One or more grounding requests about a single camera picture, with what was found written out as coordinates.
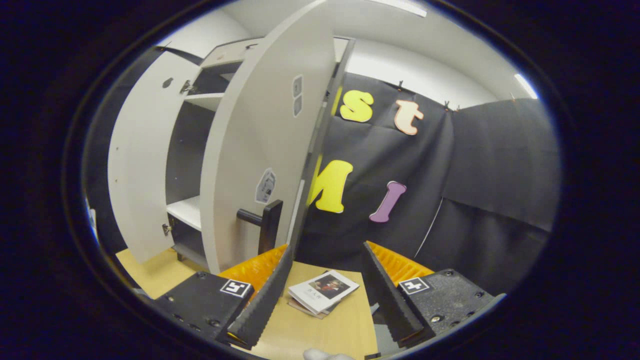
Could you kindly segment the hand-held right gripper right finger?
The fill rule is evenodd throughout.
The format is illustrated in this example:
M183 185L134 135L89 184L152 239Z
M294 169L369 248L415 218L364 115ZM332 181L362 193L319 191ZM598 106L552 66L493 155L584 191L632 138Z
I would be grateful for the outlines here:
M446 337L501 300L455 269L431 271L370 241L362 245L361 262L366 291L400 347Z

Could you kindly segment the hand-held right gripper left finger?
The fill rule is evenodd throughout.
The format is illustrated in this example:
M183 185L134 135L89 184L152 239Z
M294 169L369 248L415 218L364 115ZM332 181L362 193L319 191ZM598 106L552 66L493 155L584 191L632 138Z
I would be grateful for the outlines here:
M258 344L293 264L286 244L213 275L199 271L155 299L155 309L210 344Z

